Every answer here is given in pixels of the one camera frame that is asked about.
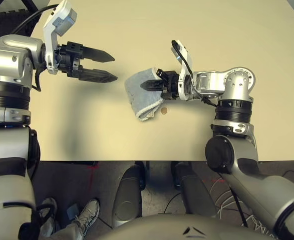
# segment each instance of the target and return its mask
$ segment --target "silver robot arm segment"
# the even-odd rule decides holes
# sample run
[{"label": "silver robot arm segment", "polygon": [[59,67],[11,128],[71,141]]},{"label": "silver robot arm segment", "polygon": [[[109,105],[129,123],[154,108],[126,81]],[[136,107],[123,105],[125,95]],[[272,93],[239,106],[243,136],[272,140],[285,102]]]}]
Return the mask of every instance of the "silver robot arm segment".
[{"label": "silver robot arm segment", "polygon": [[[82,81],[108,83],[117,79],[106,71],[80,65],[84,58],[114,61],[108,53],[74,42],[57,44],[57,34],[63,35],[75,16],[68,1],[63,0],[46,23],[45,43],[14,34],[0,37],[0,240],[37,239],[45,222],[39,216],[27,172],[40,160],[37,132],[29,127],[30,91],[41,91],[40,73],[49,66],[51,74],[60,70]],[[32,85],[34,70],[36,86]]]},{"label": "silver robot arm segment", "polygon": [[[294,240],[294,183],[262,175],[250,124],[255,75],[245,67],[220,71],[191,71],[191,58],[180,41],[172,41],[181,73],[158,69],[161,80],[141,84],[162,91],[166,100],[200,99],[216,107],[211,138],[205,149],[208,166],[219,173],[254,214],[282,240]],[[217,99],[217,105],[210,99]]]}]

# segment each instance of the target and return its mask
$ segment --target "white sneaker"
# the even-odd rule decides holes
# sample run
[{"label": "white sneaker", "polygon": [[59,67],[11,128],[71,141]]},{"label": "white sneaker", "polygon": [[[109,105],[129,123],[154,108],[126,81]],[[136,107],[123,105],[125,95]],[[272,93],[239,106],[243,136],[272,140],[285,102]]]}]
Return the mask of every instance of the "white sneaker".
[{"label": "white sneaker", "polygon": [[97,199],[92,199],[87,203],[80,215],[76,216],[76,219],[72,221],[79,226],[83,237],[86,235],[91,225],[97,220],[99,211],[99,201]]},{"label": "white sneaker", "polygon": [[[44,199],[42,204],[52,204],[55,206],[54,215],[57,213],[58,205],[57,202],[52,197],[48,197]],[[45,208],[43,210],[40,210],[40,215],[42,217],[45,217],[49,212],[49,208]],[[48,220],[41,226],[40,228],[40,236],[43,237],[50,237],[56,230],[56,223],[54,216],[51,216],[48,218]]]}]

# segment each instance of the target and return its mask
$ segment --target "table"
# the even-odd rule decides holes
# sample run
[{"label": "table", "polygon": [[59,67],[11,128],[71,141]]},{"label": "table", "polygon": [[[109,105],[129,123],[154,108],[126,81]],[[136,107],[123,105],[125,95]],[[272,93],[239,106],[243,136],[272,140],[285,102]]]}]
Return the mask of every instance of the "table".
[{"label": "table", "polygon": [[[190,52],[194,71],[247,67],[256,75],[251,123],[260,161],[294,160],[294,11],[286,0],[72,0],[67,41],[105,50],[115,62],[83,60],[118,76],[108,84],[41,74],[32,91],[31,128],[43,161],[204,161],[214,108],[166,101],[155,118],[134,117],[124,81],[150,67],[180,71],[171,40]],[[32,37],[43,39],[44,13]]]}]

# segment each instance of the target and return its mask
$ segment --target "wire bundle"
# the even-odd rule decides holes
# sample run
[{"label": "wire bundle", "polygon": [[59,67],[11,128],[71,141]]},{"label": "wire bundle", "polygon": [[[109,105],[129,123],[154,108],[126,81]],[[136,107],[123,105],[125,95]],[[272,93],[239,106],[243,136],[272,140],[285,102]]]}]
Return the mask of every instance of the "wire bundle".
[{"label": "wire bundle", "polygon": [[[209,194],[211,195],[211,192],[214,188],[214,186],[219,182],[221,181],[222,178],[218,178],[214,183],[213,185],[211,186],[210,188],[210,191],[209,191]],[[232,194],[232,190],[227,190],[225,192],[223,192],[222,194],[219,195],[219,197],[215,200],[215,205],[216,207],[218,208],[218,216],[220,219],[223,219],[223,216],[222,216],[222,213],[223,213],[223,210],[230,210],[230,211],[236,211],[236,212],[239,212],[240,211],[242,212],[241,208],[239,209],[234,209],[234,208],[228,208],[234,204],[237,204],[237,198]],[[270,231],[261,223],[260,220],[258,220],[254,214],[252,214],[251,210],[250,210],[250,213],[246,213],[246,212],[242,212],[243,215],[247,215],[248,217],[247,218],[244,218],[243,219],[243,223],[241,224],[241,226],[245,226],[245,227],[248,227],[247,226],[247,223],[248,221],[252,221],[253,223],[253,230],[255,231],[260,231],[262,234],[264,235],[269,235],[271,237],[275,237],[273,234],[270,233]]]}]

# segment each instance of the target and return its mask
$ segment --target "gray towel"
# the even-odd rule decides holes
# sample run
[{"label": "gray towel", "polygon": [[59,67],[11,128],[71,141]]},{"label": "gray towel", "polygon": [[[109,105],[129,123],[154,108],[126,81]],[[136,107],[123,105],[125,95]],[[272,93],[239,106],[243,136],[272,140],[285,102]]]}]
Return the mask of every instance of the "gray towel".
[{"label": "gray towel", "polygon": [[160,79],[156,75],[156,69],[150,68],[138,72],[125,81],[125,88],[135,116],[140,121],[145,121],[154,117],[154,112],[163,102],[160,96],[161,91],[146,91],[140,84],[147,80]]}]

